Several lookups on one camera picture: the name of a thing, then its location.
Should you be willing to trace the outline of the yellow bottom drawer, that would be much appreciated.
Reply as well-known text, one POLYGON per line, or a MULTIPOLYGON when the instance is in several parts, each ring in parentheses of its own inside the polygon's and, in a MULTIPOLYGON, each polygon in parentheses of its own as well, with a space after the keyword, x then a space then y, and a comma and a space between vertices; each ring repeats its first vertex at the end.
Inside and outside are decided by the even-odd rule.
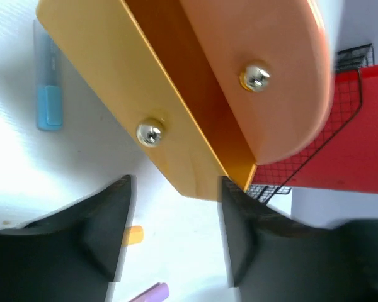
POLYGON ((216 200, 223 177, 249 187, 255 158, 213 75, 193 87, 193 115, 125 1, 40 1, 37 18, 179 193, 216 200))

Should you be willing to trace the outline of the red file folder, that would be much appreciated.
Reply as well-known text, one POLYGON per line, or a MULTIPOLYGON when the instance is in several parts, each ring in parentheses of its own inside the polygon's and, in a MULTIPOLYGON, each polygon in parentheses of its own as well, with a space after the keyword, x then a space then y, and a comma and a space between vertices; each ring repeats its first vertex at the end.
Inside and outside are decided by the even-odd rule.
POLYGON ((300 171, 298 187, 378 193, 378 65, 361 76, 361 110, 300 171))

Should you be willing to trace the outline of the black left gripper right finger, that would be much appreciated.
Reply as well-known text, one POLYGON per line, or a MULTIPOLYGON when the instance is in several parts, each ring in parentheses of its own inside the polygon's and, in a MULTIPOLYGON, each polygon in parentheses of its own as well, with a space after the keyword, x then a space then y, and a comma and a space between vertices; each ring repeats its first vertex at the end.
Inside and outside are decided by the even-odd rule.
POLYGON ((241 301, 378 301, 378 219, 314 228, 220 181, 231 285, 241 301))

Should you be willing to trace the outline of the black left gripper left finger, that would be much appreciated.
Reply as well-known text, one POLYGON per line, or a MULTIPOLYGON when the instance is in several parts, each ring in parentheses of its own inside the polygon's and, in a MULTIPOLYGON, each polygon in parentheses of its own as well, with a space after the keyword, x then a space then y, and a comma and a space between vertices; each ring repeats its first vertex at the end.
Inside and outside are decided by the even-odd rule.
POLYGON ((22 228, 0 230, 0 301, 106 301, 120 279, 135 179, 22 228))

